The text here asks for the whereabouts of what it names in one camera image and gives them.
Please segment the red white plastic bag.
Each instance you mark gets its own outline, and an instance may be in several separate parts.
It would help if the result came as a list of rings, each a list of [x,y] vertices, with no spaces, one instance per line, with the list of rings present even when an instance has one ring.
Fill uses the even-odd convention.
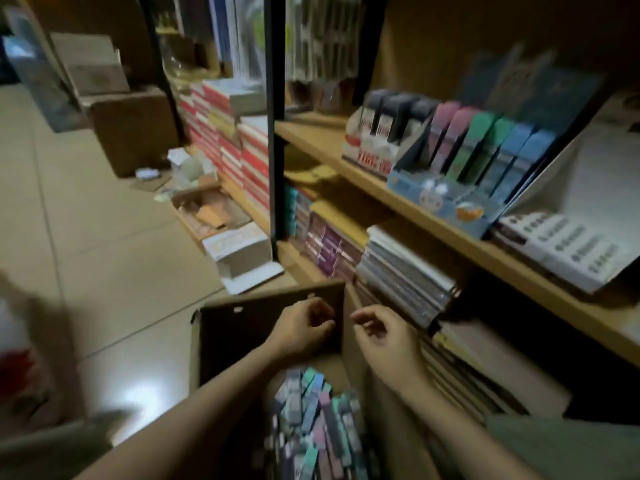
[[[69,310],[0,271],[0,441],[85,417]]]

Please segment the black metal post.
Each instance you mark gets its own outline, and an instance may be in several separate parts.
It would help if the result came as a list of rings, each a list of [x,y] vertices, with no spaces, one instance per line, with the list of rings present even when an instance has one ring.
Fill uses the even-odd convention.
[[[273,256],[285,234],[285,177],[283,138],[275,124],[285,116],[285,0],[264,0],[266,36],[266,95],[269,149],[269,220]]]

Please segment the wooden shelf unit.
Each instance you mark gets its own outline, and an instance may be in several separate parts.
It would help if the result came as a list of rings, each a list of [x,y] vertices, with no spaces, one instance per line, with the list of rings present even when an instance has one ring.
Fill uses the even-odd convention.
[[[558,48],[562,63],[604,72],[601,91],[560,143],[569,142],[615,90],[640,84],[640,0],[363,0],[360,72],[353,101],[366,89],[389,82],[403,89],[434,89],[451,95],[454,78],[472,51],[507,48],[523,40],[533,48]],[[287,144],[331,163],[342,177],[398,215],[436,237],[485,273],[556,315],[583,334],[557,339],[569,352],[551,361],[575,387],[569,413],[579,419],[640,425],[640,345],[624,338],[622,325],[640,324],[640,264],[622,273],[620,284],[602,297],[587,298],[549,279],[537,268],[492,241],[480,241],[428,217],[363,170],[338,163],[338,136],[346,112],[321,116],[286,113],[275,129]]]

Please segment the blue grey poster board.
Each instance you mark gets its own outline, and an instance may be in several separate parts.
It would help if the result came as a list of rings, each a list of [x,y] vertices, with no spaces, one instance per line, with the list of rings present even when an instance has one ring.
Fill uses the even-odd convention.
[[[48,60],[26,12],[6,6],[3,14],[10,34],[0,37],[0,47],[48,126],[57,134],[88,128],[73,92]]]

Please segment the white display board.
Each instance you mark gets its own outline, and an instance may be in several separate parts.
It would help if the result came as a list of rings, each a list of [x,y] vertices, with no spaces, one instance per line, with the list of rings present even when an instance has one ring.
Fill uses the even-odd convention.
[[[640,89],[608,99],[501,217],[536,210],[592,226],[640,257]]]

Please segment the blue display box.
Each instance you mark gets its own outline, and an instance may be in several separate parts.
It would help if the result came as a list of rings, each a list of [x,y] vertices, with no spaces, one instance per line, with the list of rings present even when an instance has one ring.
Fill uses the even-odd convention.
[[[580,119],[607,79],[603,72],[556,65],[551,50],[531,58],[525,58],[522,52],[521,46],[515,46],[506,55],[478,54],[462,78],[456,98],[446,101],[556,134],[554,144],[515,197],[551,160],[558,142]],[[428,127],[429,121],[421,125],[424,130],[419,146],[399,161],[387,179],[387,187],[427,213],[482,239],[515,197],[507,204],[499,204],[481,195],[475,186],[449,181],[423,167],[418,159]]]

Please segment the brown cardboard box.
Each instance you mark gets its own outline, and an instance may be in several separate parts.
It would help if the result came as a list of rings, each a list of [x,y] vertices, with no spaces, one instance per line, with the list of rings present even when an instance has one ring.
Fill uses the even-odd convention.
[[[333,390],[356,393],[382,480],[443,480],[428,450],[426,432],[400,398],[377,378],[358,346],[349,315],[361,307],[352,285],[325,280],[210,302],[192,317],[191,391],[261,345],[286,306],[317,296],[335,311],[337,329],[316,354],[304,360]],[[214,480],[288,480],[284,452],[265,446],[274,396],[285,379],[279,372],[249,407],[222,446]]]

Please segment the large closed cardboard carton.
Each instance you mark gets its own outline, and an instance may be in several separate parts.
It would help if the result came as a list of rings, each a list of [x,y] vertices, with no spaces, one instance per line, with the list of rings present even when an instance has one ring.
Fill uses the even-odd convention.
[[[164,168],[180,145],[169,99],[156,86],[122,94],[79,98],[103,153],[118,178],[140,168]]]

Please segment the person's leg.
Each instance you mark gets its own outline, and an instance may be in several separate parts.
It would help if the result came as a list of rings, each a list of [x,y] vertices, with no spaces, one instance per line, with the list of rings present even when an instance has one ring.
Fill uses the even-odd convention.
[[[640,426],[508,415],[485,426],[546,480],[640,480]]]
[[[132,409],[100,411],[83,420],[0,441],[0,480],[72,480],[113,448]]]

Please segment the stack of brown notebooks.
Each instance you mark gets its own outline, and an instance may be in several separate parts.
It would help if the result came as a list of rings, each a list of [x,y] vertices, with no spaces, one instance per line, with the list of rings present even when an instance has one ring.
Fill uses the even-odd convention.
[[[480,321],[443,322],[421,341],[436,389],[484,424],[487,418],[561,418],[572,393]]]

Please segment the person's right hand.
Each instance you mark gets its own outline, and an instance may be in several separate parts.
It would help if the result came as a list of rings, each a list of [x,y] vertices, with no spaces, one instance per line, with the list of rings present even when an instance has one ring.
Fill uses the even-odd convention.
[[[353,323],[355,337],[368,365],[386,386],[399,395],[420,394],[431,384],[419,339],[411,325],[395,315],[396,328],[385,340],[367,338]]]

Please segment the stack of spiral notebooks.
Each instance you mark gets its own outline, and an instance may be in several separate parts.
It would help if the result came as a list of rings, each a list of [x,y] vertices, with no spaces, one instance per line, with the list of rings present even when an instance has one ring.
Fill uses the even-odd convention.
[[[473,273],[464,259],[399,219],[372,225],[356,267],[360,281],[418,328],[429,330],[450,309]]]

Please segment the small white box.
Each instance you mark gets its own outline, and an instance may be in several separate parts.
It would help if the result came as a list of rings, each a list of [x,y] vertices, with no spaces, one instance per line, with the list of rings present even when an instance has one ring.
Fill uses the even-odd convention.
[[[167,160],[172,169],[172,181],[178,189],[185,190],[218,181],[212,161],[200,150],[192,155],[184,147],[173,148],[168,151]]]

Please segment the white box with black print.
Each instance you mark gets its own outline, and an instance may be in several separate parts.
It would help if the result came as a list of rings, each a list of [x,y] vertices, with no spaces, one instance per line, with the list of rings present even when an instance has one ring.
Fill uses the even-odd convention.
[[[501,217],[496,240],[589,295],[634,261],[632,252],[592,226],[546,210]]]

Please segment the person's left forearm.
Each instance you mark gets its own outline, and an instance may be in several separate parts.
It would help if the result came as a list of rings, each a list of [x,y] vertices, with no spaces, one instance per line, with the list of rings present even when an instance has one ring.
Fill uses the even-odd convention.
[[[277,371],[303,354],[270,338],[110,450],[74,480],[180,480],[209,467],[236,421]]]

